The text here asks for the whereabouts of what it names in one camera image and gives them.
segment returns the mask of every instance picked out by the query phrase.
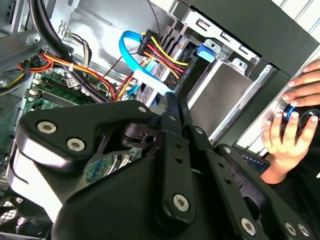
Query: wire bundle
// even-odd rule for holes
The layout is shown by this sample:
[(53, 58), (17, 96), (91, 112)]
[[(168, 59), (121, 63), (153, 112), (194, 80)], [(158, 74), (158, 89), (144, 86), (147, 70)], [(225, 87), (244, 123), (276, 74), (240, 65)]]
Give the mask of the wire bundle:
[(0, 96), (11, 93), (13, 90), (20, 87), (23, 83), (25, 83), (31, 74), (21, 73), (15, 80), (13, 80), (7, 87), (0, 87)]
[[(61, 60), (67, 61), (70, 64), (75, 64), (72, 57), (69, 55), (66, 47), (55, 32), (50, 19), (46, 12), (46, 7), (43, 0), (29, 0), (30, 17), (33, 25), (40, 37), (50, 47), (53, 53)], [(110, 102), (105, 95), (98, 92), (85, 78), (81, 71), (69, 71), (67, 65), (63, 65), (64, 69), (71, 75), (71, 77), (97, 102)]]
[[(142, 66), (142, 67), (145, 67), (146, 65), (147, 65), (147, 63), (149, 63), (150, 61), (151, 61), (151, 57), (149, 57), (149, 58), (147, 58), (145, 61), (143, 61), (140, 65)], [(128, 86), (129, 86), (129, 84), (131, 83), (131, 81), (134, 79), (133, 78), (133, 75), (134, 75), (134, 73), (132, 72), (131, 74), (129, 74), (125, 79), (124, 79), (124, 81), (122, 82), (122, 84), (120, 85), (120, 87), (119, 87), (119, 89), (118, 89), (118, 91), (116, 92), (116, 99), (115, 99), (115, 101), (117, 102), (117, 101), (119, 101), (121, 98), (122, 98), (122, 96), (124, 95), (124, 93), (125, 93), (125, 91), (126, 91), (126, 89), (128, 88)]]
[[(22, 67), (21, 65), (17, 64), (16, 65), (18, 69), (22, 70), (23, 72), (26, 70), (25, 67)], [(36, 73), (42, 73), (45, 71), (49, 71), (50, 69), (52, 69), (55, 66), (55, 62), (48, 60), (47, 64), (44, 66), (39, 66), (39, 67), (31, 67), (29, 69), (29, 72), (32, 74), (36, 74)]]
[(84, 67), (88, 68), (92, 59), (92, 50), (89, 47), (88, 42), (75, 33), (67, 33), (66, 36), (82, 45), (84, 52)]
[(96, 73), (95, 71), (88, 69), (87, 67), (84, 67), (84, 66), (80, 66), (80, 65), (77, 65), (74, 63), (67, 62), (67, 61), (62, 60), (58, 57), (54, 57), (48, 53), (46, 53), (46, 54), (42, 53), (41, 57), (48, 62), (52, 61), (52, 62), (56, 62), (58, 64), (61, 64), (62, 66), (68, 67), (69, 72), (73, 72), (74, 69), (79, 70), (81, 72), (89, 74), (89, 75), (93, 76), (94, 78), (100, 80), (103, 83), (103, 85), (105, 86), (105, 88), (110, 92), (110, 95), (111, 95), (110, 100), (111, 101), (115, 100), (116, 95), (115, 95), (115, 91), (114, 91), (113, 87), (111, 86), (111, 84), (106, 79), (104, 79), (102, 76), (100, 76), (98, 73)]
[(177, 61), (170, 57), (153, 36), (151, 36), (151, 41), (150, 43), (147, 43), (146, 46), (147, 48), (143, 52), (146, 56), (154, 59), (167, 68), (176, 79), (180, 79), (180, 76), (185, 72), (185, 67), (188, 66), (188, 63)]

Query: white panel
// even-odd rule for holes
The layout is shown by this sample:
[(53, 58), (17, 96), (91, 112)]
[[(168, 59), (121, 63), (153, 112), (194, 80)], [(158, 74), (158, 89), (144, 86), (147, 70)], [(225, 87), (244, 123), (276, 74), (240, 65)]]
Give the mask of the white panel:
[(264, 149), (259, 153), (259, 155), (260, 155), (261, 157), (263, 157), (267, 152), (268, 152), (267, 149), (264, 148)]
[(314, 37), (315, 40), (320, 42), (320, 24), (313, 30), (311, 36)]
[(298, 20), (298, 24), (307, 32), (319, 19), (320, 1), (314, 0), (310, 7), (304, 12), (304, 14)]
[(309, 0), (289, 0), (283, 6), (282, 10), (290, 16), (290, 18), (295, 19), (304, 6)]
[(258, 139), (254, 141), (254, 143), (249, 147), (248, 150), (256, 154), (262, 151), (263, 149), (264, 149), (264, 143), (261, 137), (258, 137)]
[(275, 4), (280, 6), (280, 4), (283, 2), (283, 0), (272, 0), (272, 2), (274, 2)]

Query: screw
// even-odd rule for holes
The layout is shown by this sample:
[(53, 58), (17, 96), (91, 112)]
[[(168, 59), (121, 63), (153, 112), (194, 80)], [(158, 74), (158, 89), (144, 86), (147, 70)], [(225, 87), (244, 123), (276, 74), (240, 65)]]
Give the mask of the screw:
[(223, 149), (226, 151), (227, 154), (230, 154), (231, 153), (231, 150), (230, 148), (224, 146)]
[(240, 220), (243, 229), (251, 236), (256, 235), (255, 226), (246, 218), (241, 218)]
[(306, 237), (310, 236), (309, 231), (305, 228), (305, 226), (301, 225), (300, 223), (298, 223), (298, 228), (300, 229), (300, 231), (303, 233), (303, 235), (305, 235)]
[(175, 207), (177, 209), (179, 209), (181, 212), (186, 212), (189, 210), (189, 202), (188, 200), (180, 195), (180, 194), (176, 194), (173, 197), (173, 203), (175, 205)]
[(142, 107), (142, 106), (139, 107), (139, 110), (140, 110), (141, 112), (143, 112), (143, 113), (146, 113), (146, 112), (147, 112), (147, 110), (146, 110), (144, 107)]
[(196, 127), (195, 130), (200, 134), (204, 133), (204, 131), (200, 127)]
[(78, 138), (71, 138), (66, 142), (66, 144), (70, 150), (76, 152), (81, 152), (86, 147), (85, 143)]
[(297, 231), (290, 223), (286, 222), (284, 225), (289, 233), (291, 233), (293, 236), (297, 236)]
[(37, 126), (38, 130), (45, 134), (53, 134), (57, 131), (57, 126), (49, 121), (42, 121)]

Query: gray metal panel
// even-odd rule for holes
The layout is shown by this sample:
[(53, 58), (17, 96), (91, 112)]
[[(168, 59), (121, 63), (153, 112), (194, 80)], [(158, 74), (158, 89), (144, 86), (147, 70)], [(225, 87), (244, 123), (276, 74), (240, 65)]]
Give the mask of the gray metal panel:
[(210, 136), (252, 83), (230, 66), (222, 64), (190, 110), (194, 124)]
[(9, 150), (15, 120), (21, 99), (11, 95), (0, 96), (0, 159)]
[[(158, 6), (153, 6), (160, 29), (171, 25), (173, 19)], [(147, 29), (158, 31), (155, 17), (146, 0), (81, 0), (73, 13), (68, 29), (82, 36), (92, 49), (92, 62), (109, 69), (121, 56), (119, 39), (124, 31), (143, 33)], [(127, 48), (134, 53), (138, 44), (125, 41)], [(71, 45), (75, 54), (82, 56), (83, 48)], [(113, 69), (121, 75), (128, 75), (131, 70), (121, 60)]]
[(188, 2), (291, 77), (319, 45), (270, 0)]

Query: yellow wire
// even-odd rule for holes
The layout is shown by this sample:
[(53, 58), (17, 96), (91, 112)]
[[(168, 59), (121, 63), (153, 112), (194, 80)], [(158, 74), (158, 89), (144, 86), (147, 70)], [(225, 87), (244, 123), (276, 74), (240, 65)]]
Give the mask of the yellow wire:
[[(143, 63), (141, 63), (141, 66), (144, 67), (148, 62), (151, 61), (151, 59), (152, 59), (152, 58), (150, 58), (150, 57), (147, 58), (146, 61), (143, 61)], [(126, 90), (127, 87), (129, 86), (129, 84), (130, 84), (130, 82), (132, 81), (132, 79), (133, 79), (133, 77), (131, 77), (131, 78), (128, 80), (128, 82), (125, 84), (125, 86), (123, 87), (123, 89), (119, 92), (118, 97), (115, 99), (116, 102), (118, 102), (118, 101), (122, 98), (125, 90)]]
[(179, 64), (179, 65), (182, 65), (182, 66), (188, 66), (188, 63), (186, 62), (181, 62), (181, 61), (177, 61), (177, 60), (174, 60), (172, 57), (170, 57), (163, 49), (162, 47), (159, 45), (159, 43), (157, 42), (157, 40), (151, 36), (151, 40), (154, 42), (154, 44), (156, 45), (156, 47), (173, 63), (175, 64)]
[(149, 57), (157, 60), (159, 63), (161, 63), (163, 66), (165, 66), (177, 79), (179, 79), (178, 74), (177, 74), (175, 71), (173, 71), (170, 67), (168, 67), (168, 65), (166, 65), (166, 64), (165, 64), (163, 61), (161, 61), (159, 58), (150, 55), (150, 54), (147, 53), (146, 51), (144, 51), (143, 53), (144, 53), (145, 55), (147, 55), (147, 56), (149, 56)]
[(20, 81), (23, 77), (24, 77), (24, 73), (21, 73), (20, 76), (18, 76), (13, 82), (11, 82), (9, 85), (8, 85), (8, 88), (11, 88), (14, 84), (16, 84), (18, 81)]
[[(70, 63), (65, 63), (65, 62), (63, 62), (63, 61), (60, 61), (60, 60), (58, 60), (58, 59), (56, 59), (55, 57), (52, 57), (52, 56), (49, 56), (49, 55), (45, 55), (48, 59), (51, 59), (52, 61), (55, 61), (55, 62), (57, 62), (57, 63), (59, 63), (59, 64), (62, 64), (62, 65), (65, 65), (65, 66), (67, 66), (67, 67), (70, 67)], [(73, 68), (74, 69), (77, 69), (77, 70), (80, 70), (80, 71), (82, 71), (82, 72), (85, 72), (85, 73), (87, 73), (87, 74), (89, 74), (89, 75), (91, 75), (91, 76), (94, 76), (94, 77), (96, 77), (97, 79), (99, 79), (99, 77), (98, 77), (98, 75), (97, 74), (94, 74), (93, 72), (91, 72), (91, 71), (88, 71), (88, 70), (85, 70), (85, 69), (83, 69), (82, 67), (80, 67), (79, 65), (73, 65)], [(103, 81), (101, 81), (101, 83), (105, 86), (105, 88), (107, 89), (107, 90), (109, 90), (109, 87), (103, 82)]]

